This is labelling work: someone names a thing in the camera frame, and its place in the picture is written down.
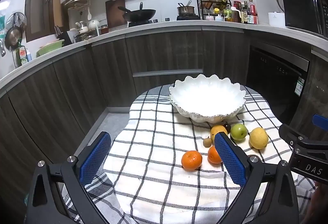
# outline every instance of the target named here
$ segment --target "blue textured pad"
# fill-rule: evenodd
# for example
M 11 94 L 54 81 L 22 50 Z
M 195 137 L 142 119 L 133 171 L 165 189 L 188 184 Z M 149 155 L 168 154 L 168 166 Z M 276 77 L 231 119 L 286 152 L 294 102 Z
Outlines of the blue textured pad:
M 80 169 L 80 183 L 82 186 L 90 184 L 101 163 L 104 161 L 108 151 L 110 149 L 110 135 L 105 133 L 100 142 L 93 149 L 86 161 L 83 163 Z
M 243 187 L 246 183 L 245 168 L 220 133 L 215 135 L 214 147 L 227 168 L 232 181 Z
M 312 123 L 325 131 L 328 131 L 328 119 L 315 114 L 312 118 Z

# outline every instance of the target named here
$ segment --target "countertop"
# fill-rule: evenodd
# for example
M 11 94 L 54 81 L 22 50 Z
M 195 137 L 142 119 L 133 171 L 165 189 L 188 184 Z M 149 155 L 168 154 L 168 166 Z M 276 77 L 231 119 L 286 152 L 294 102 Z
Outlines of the countertop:
M 289 28 L 278 28 L 267 25 L 252 25 L 252 24 L 242 24 L 234 22 L 221 22 L 221 21 L 209 21 L 209 20 L 184 20 L 184 21 L 167 21 L 152 23 L 147 25 L 140 25 L 131 28 L 124 28 L 121 30 L 112 31 L 98 37 L 92 38 L 87 41 L 82 41 L 74 43 L 63 48 L 57 49 L 55 51 L 49 52 L 45 55 L 35 58 L 31 62 L 24 64 L 23 66 L 13 70 L 5 77 L 0 80 L 0 96 L 3 92 L 10 89 L 12 84 L 11 82 L 15 79 L 15 84 L 20 82 L 22 74 L 29 74 L 34 67 L 41 69 L 42 67 L 47 66 L 51 63 L 51 60 L 56 58 L 63 58 L 68 56 L 70 52 L 76 52 L 83 49 L 85 45 L 91 44 L 92 46 L 98 45 L 101 43 L 106 43 L 107 41 L 116 40 L 124 38 L 125 36 L 133 37 L 141 34 L 150 34 L 157 32 L 169 32 L 169 31 L 183 31 L 183 30 L 226 30 L 226 31 L 237 31 L 239 29 L 243 30 L 255 30 L 270 32 L 286 37 L 298 39 L 313 45 L 312 52 L 317 56 L 320 56 L 327 60 L 324 55 L 328 55 L 328 40 L 321 37 L 297 31 Z

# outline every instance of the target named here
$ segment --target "tablecloth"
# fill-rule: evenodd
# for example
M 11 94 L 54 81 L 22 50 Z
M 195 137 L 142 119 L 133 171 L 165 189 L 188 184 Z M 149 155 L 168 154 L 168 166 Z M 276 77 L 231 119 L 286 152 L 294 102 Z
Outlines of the tablecloth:
M 85 188 L 96 206 L 112 223 L 217 223 L 240 190 L 224 164 L 211 165 L 202 140 L 212 124 L 196 123 L 181 116 L 168 98 L 170 85 L 140 95 L 131 105 L 130 119 L 116 137 L 104 160 L 103 171 Z M 278 134 L 281 123 L 265 99 L 246 90 L 246 104 L 230 124 L 243 123 L 248 131 L 263 127 L 269 136 L 265 149 L 256 150 L 246 139 L 238 143 L 247 155 L 261 161 L 289 160 L 292 150 Z M 199 170 L 185 171 L 182 155 L 198 150 L 203 157 Z M 293 173 L 300 213 L 304 213 L 313 181 Z M 261 184 L 245 222 L 250 221 L 261 202 L 266 183 Z M 65 203 L 76 221 L 82 223 L 67 195 Z

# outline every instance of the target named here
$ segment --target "scalloped bowl rim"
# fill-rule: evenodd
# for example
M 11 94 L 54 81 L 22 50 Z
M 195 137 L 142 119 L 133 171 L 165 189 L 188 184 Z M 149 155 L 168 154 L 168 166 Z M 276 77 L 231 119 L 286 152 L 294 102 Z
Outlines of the scalloped bowl rim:
M 228 80 L 230 81 L 230 79 L 229 79 L 228 77 L 226 77 L 226 78 L 224 78 L 224 79 L 220 79 L 220 78 L 219 78 L 217 75 L 215 75 L 215 74 L 213 74 L 213 75 L 210 76 L 210 77 L 206 77 L 206 76 L 203 75 L 203 74 L 199 74 L 196 78 L 193 78 L 193 77 L 190 77 L 190 76 L 186 76 L 186 78 L 187 78 L 187 77 L 190 77 L 192 80 L 196 80 L 200 75 L 204 76 L 204 77 L 207 78 L 207 79 L 209 79 L 209 78 L 212 77 L 212 76 L 216 76 L 219 80 L 228 79 Z M 186 80 L 186 78 L 185 78 L 183 81 L 181 81 L 181 80 L 176 80 L 175 83 L 174 83 L 174 85 L 176 85 L 176 82 L 177 82 L 177 81 L 179 81 L 179 82 L 184 82 L 184 81 Z M 238 85 L 239 85 L 239 88 L 240 88 L 240 84 L 239 84 L 239 83 L 231 83 L 231 81 L 230 81 L 230 84 L 231 84 L 231 85 L 238 84 Z M 170 93 L 169 98 L 170 98 L 171 103 L 172 103 L 175 107 L 178 107 L 181 111 L 184 111 L 184 112 L 186 112 L 186 113 L 188 113 L 188 114 L 190 114 L 190 115 L 191 115 L 191 114 L 193 114 L 193 115 L 198 115 L 198 116 L 200 116 L 200 117 L 202 117 L 202 118 L 208 118 L 208 119 L 210 119 L 210 118 L 221 117 L 222 119 L 224 119 L 224 118 L 229 117 L 230 115 L 234 114 L 235 112 L 238 112 L 239 110 L 241 110 L 241 109 L 243 108 L 243 106 L 245 105 L 245 103 L 246 103 L 246 99 L 245 99 L 245 97 L 246 97 L 246 91 L 245 91 L 245 90 L 240 90 L 240 89 L 239 89 L 241 92 L 244 92 L 244 93 L 245 93 L 245 94 L 244 94 L 244 97 L 243 97 L 243 104 L 242 104 L 239 108 L 237 108 L 237 109 L 234 110 L 233 112 L 228 113 L 228 114 L 226 114 L 226 115 L 218 114 L 218 115 L 215 115 L 215 116 L 203 116 L 203 115 L 201 115 L 201 114 L 199 114 L 199 113 L 191 113 L 191 112 L 188 112 L 188 111 L 186 111 L 185 109 L 181 108 L 179 105 L 177 105 L 175 102 L 173 102 L 173 100 L 172 100 L 172 98 L 171 98 L 171 95 L 172 95 L 172 93 L 171 93 L 171 88 L 175 88 L 175 86 L 170 86 L 170 87 L 169 87 L 169 93 Z

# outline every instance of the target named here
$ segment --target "orange fruit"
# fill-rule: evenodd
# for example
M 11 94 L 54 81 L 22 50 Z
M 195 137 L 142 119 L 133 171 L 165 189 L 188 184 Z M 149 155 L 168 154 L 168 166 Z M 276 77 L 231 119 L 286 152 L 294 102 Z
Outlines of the orange fruit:
M 184 169 L 195 170 L 202 164 L 203 157 L 198 151 L 188 151 L 181 158 Z
M 223 131 L 226 135 L 228 135 L 228 132 L 226 128 L 222 125 L 215 125 L 211 128 L 211 140 L 212 143 L 214 143 L 214 137 L 217 135 L 219 132 Z
M 216 151 L 214 146 L 211 146 L 208 150 L 207 160 L 213 164 L 220 164 L 222 162 L 221 157 Z

